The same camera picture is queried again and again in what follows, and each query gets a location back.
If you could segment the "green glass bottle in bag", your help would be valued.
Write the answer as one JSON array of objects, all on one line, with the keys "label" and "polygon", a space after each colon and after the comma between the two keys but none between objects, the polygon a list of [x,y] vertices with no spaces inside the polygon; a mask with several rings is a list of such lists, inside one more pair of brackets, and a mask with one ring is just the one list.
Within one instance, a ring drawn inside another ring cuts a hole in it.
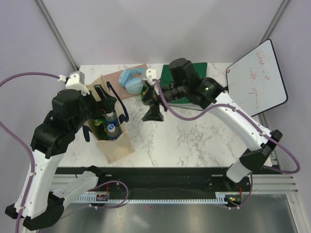
[{"label": "green glass bottle in bag", "polygon": [[107,139],[107,133],[106,133],[105,126],[103,125],[101,120],[100,119],[94,119],[93,123],[95,126],[94,134],[96,135],[97,139],[98,140],[106,140]]}]

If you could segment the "blue cap water bottle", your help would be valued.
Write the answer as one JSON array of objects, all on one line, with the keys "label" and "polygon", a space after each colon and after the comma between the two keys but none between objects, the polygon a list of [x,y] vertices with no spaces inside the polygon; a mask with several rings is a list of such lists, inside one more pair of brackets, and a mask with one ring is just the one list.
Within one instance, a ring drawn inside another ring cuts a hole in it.
[{"label": "blue cap water bottle", "polygon": [[119,121],[116,112],[106,113],[105,120],[108,125],[113,124],[115,127],[119,127]]},{"label": "blue cap water bottle", "polygon": [[119,127],[114,124],[109,124],[107,126],[107,135],[110,140],[116,140],[121,135]]}]

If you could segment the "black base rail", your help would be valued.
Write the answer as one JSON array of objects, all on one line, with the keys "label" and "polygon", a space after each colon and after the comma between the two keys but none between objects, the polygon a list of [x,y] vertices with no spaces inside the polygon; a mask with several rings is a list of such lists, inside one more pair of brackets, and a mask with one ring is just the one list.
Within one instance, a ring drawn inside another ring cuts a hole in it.
[{"label": "black base rail", "polygon": [[239,193],[250,190],[248,177],[239,183],[225,178],[223,168],[95,168],[100,191],[113,198],[187,199],[214,198],[217,192]]}]

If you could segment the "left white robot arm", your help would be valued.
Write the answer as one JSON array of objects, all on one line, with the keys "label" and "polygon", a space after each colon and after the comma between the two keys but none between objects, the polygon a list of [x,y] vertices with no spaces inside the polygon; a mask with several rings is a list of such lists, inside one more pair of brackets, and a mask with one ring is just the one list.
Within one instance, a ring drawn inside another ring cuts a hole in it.
[{"label": "left white robot arm", "polygon": [[18,201],[5,209],[16,221],[23,218],[23,227],[30,231],[53,226],[77,197],[88,190],[101,191],[106,187],[104,171],[90,166],[64,189],[50,190],[57,167],[76,133],[89,119],[98,119],[115,108],[115,97],[100,84],[94,88],[99,101],[91,93],[83,95],[74,89],[60,91],[52,99],[52,110],[34,131],[28,151],[31,156],[28,182]]}]

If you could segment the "beige canvas tote bag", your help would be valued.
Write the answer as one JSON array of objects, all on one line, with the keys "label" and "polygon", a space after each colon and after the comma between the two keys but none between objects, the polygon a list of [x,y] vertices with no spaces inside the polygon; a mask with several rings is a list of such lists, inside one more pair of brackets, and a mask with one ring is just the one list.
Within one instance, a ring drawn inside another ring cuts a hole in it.
[{"label": "beige canvas tote bag", "polygon": [[114,90],[111,81],[108,81],[105,76],[100,76],[92,84],[88,85],[87,88],[94,91],[94,86],[100,84],[108,94],[113,94],[117,99],[118,103],[115,107],[119,123],[120,135],[114,139],[110,139],[107,132],[102,126],[96,126],[93,120],[88,120],[83,126],[83,132],[85,140],[90,141],[92,135],[96,141],[96,145],[106,156],[107,162],[110,164],[116,162],[132,153],[135,152],[134,146],[131,142],[128,131],[126,130],[125,124],[129,121],[129,115],[122,100]]}]

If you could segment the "green glass bottle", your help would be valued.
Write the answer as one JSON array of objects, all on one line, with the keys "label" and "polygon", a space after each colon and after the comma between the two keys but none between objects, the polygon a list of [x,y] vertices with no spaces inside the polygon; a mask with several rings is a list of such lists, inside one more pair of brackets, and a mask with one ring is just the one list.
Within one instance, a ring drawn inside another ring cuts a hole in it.
[{"label": "green glass bottle", "polygon": [[96,135],[97,139],[98,140],[106,140],[107,139],[107,133],[106,133],[105,126],[103,125],[101,120],[100,119],[94,119],[93,123],[95,126],[94,134]]},{"label": "green glass bottle", "polygon": [[141,91],[141,101],[147,105],[153,96],[153,89],[148,85],[144,85]]}]

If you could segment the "small whiteboard with writing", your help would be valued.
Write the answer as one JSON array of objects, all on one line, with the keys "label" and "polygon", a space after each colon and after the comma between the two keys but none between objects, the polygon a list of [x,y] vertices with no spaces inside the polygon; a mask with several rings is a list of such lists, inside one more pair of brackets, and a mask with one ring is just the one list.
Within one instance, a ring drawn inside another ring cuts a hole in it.
[{"label": "small whiteboard with writing", "polygon": [[230,65],[226,82],[231,98],[252,117],[288,100],[271,39]]}]

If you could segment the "brown cardboard sheet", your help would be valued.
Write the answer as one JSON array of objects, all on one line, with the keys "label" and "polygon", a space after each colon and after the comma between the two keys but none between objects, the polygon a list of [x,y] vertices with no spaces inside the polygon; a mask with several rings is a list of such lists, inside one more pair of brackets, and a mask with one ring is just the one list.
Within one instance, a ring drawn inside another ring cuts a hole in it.
[{"label": "brown cardboard sheet", "polygon": [[141,76],[145,73],[147,68],[146,64],[131,68],[123,68],[120,71],[103,75],[103,78],[110,82],[118,96],[124,100],[141,93],[143,88]]}]

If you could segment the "light blue headphones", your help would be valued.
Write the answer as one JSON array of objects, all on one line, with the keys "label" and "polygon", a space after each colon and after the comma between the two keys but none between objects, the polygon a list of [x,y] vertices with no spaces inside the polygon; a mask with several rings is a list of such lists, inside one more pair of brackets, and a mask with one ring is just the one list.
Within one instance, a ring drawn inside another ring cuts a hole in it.
[{"label": "light blue headphones", "polygon": [[119,84],[125,88],[129,94],[140,94],[143,87],[141,74],[144,70],[146,70],[146,68],[132,68],[123,70],[119,77]]}]

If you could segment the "blue cap water bottle front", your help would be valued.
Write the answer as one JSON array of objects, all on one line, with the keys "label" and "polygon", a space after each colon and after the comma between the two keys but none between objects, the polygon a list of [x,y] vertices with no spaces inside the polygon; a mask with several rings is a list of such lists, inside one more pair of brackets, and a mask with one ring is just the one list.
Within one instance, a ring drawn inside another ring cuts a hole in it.
[{"label": "blue cap water bottle front", "polygon": [[116,140],[121,135],[119,127],[114,124],[109,124],[107,126],[107,135],[110,140]]}]

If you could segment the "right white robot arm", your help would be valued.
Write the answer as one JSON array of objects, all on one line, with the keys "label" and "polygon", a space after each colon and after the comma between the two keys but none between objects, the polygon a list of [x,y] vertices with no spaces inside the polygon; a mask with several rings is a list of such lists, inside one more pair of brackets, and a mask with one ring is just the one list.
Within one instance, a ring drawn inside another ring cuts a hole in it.
[{"label": "right white robot arm", "polygon": [[[160,106],[182,120],[193,121],[210,112],[225,123],[244,142],[247,149],[225,172],[223,187],[234,191],[247,175],[261,170],[268,157],[282,138],[279,130],[271,131],[254,121],[242,110],[225,90],[213,78],[200,78],[191,61],[178,58],[169,64],[173,82],[161,87],[160,79],[154,69],[142,72],[142,102],[149,105],[143,121],[164,120]],[[169,102],[187,98],[203,110],[196,117],[178,115]]]}]

